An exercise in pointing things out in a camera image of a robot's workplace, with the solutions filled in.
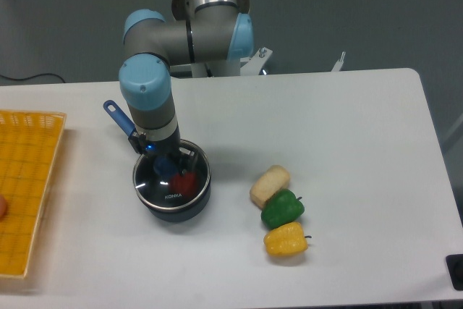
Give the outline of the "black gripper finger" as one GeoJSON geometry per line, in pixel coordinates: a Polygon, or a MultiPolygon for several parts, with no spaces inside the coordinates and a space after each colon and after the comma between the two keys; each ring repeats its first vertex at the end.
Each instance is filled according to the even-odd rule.
{"type": "Polygon", "coordinates": [[[140,139],[137,132],[132,132],[128,136],[128,141],[137,154],[143,155],[145,153],[144,147],[140,144],[140,139]]]}
{"type": "Polygon", "coordinates": [[[179,174],[184,176],[187,172],[195,172],[198,152],[196,150],[179,147],[172,155],[172,159],[174,160],[179,174]]]}

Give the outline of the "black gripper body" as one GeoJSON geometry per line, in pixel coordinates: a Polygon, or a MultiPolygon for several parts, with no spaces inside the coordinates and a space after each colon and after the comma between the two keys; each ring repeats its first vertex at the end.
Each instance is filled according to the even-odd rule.
{"type": "Polygon", "coordinates": [[[163,140],[149,140],[145,134],[139,136],[139,143],[142,154],[147,157],[167,156],[176,153],[180,146],[180,133],[174,131],[170,136],[163,140]]]}

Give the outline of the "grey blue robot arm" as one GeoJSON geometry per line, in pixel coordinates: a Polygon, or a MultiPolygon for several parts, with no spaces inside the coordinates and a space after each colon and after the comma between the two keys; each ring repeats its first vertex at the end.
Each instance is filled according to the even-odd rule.
{"type": "Polygon", "coordinates": [[[180,64],[239,62],[254,46],[252,20],[237,0],[192,0],[192,16],[167,22],[155,11],[133,12],[124,24],[119,85],[127,102],[139,153],[159,176],[173,177],[180,134],[170,69],[180,64]]]}

